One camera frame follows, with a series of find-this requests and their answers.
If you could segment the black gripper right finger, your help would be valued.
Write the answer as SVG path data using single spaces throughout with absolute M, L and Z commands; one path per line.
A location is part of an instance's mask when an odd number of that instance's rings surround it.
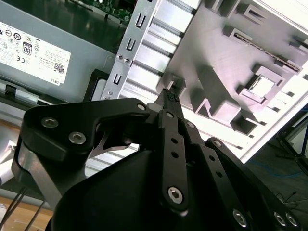
M 185 153 L 194 161 L 200 203 L 209 205 L 207 222 L 214 231 L 299 231 L 298 218 L 224 144 L 204 141 L 184 119 L 180 99 L 172 95 L 180 118 Z

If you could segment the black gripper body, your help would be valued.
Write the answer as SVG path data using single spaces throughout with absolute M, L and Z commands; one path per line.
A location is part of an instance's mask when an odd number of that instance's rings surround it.
M 187 164 L 188 214 L 162 202 L 159 160 L 137 152 L 78 183 L 62 197 L 52 231 L 229 231 L 231 223 L 195 164 Z

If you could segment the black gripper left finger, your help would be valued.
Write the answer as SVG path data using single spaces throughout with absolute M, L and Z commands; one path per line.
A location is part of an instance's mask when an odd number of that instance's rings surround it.
M 55 210 L 78 183 L 137 152 L 159 160 L 162 202 L 177 216 L 188 210 L 188 183 L 180 118 L 172 95 L 154 103 L 126 98 L 29 109 L 14 155 L 14 174 Z

